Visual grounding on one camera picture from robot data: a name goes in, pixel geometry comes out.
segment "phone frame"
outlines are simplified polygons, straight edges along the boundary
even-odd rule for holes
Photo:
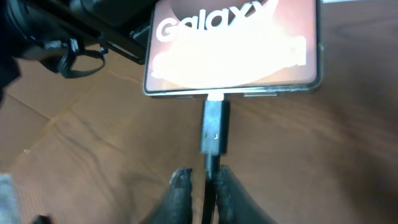
[[[148,36],[148,45],[146,52],[145,62],[145,75],[143,81],[143,92],[147,96],[155,97],[193,97],[195,95],[208,95],[213,93],[222,94],[241,94],[244,96],[276,96],[280,93],[297,92],[297,91],[312,91],[317,89],[323,80],[323,45],[320,37],[320,6],[322,0],[315,1],[315,28],[316,28],[316,39],[317,39],[317,75],[314,81],[309,84],[293,84],[293,85],[266,85],[266,86],[237,86],[227,88],[202,88],[202,89],[186,89],[186,90],[160,90],[160,91],[148,91],[146,89],[147,75],[148,75],[148,59],[150,52],[150,43],[152,42],[152,31],[155,8],[152,10],[150,19],[150,31]]]

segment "wooden table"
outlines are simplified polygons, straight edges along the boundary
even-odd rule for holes
[[[322,8],[322,87],[232,98],[222,163],[279,223],[398,223],[398,1]],[[18,158],[24,223],[139,223],[181,166],[200,222],[201,101],[144,96],[143,70],[120,57]]]

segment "black strap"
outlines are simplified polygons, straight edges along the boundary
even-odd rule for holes
[[[104,66],[105,66],[105,58],[103,53],[96,51],[96,50],[85,50],[83,47],[83,50],[80,50],[77,41],[74,39],[71,39],[68,41],[68,50],[65,52],[63,55],[61,61],[58,64],[58,71],[65,77],[65,78],[81,78],[81,77],[87,77],[89,75],[92,75],[98,71],[100,71]],[[86,55],[88,57],[92,58],[97,58],[101,59],[103,64],[99,68],[92,69],[89,71],[77,71],[77,70],[72,70],[72,66],[76,61],[76,58],[79,55]]]

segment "samsung galaxy phone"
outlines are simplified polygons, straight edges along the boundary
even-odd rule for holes
[[[144,93],[276,95],[322,80],[318,0],[160,0]]]

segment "phone screen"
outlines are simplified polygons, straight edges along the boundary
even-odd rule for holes
[[[316,0],[160,0],[146,66],[147,92],[309,84]]]

